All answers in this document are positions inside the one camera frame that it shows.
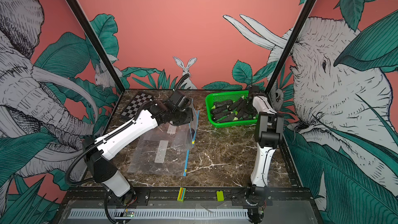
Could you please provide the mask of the clear zip bag blue zipper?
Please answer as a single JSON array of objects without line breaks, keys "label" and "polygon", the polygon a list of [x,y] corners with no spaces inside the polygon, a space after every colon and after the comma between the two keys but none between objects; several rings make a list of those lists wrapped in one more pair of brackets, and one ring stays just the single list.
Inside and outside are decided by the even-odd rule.
[{"label": "clear zip bag blue zipper", "polygon": [[171,148],[176,151],[187,151],[193,147],[196,129],[198,127],[199,112],[195,110],[193,102],[191,102],[189,108],[192,110],[192,121],[180,126],[169,124],[167,130],[167,134],[171,135]]}]

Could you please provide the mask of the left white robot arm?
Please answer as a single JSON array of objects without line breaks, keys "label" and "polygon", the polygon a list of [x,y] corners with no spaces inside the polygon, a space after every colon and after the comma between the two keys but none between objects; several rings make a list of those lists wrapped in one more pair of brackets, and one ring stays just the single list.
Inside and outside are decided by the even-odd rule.
[{"label": "left white robot arm", "polygon": [[116,197],[135,195],[133,186],[111,160],[131,142],[156,127],[169,123],[173,126],[193,121],[192,99],[176,90],[165,100],[148,100],[141,104],[133,118],[97,139],[84,140],[85,163],[96,183],[102,184]]}]

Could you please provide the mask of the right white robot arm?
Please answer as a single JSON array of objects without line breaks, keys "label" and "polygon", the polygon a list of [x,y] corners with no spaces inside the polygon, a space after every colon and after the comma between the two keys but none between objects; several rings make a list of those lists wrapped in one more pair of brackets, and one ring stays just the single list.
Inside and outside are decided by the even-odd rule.
[{"label": "right white robot arm", "polygon": [[257,155],[250,179],[254,186],[266,187],[272,156],[283,139],[284,119],[272,108],[267,96],[258,86],[249,86],[248,90],[249,105],[258,113],[255,128]]}]

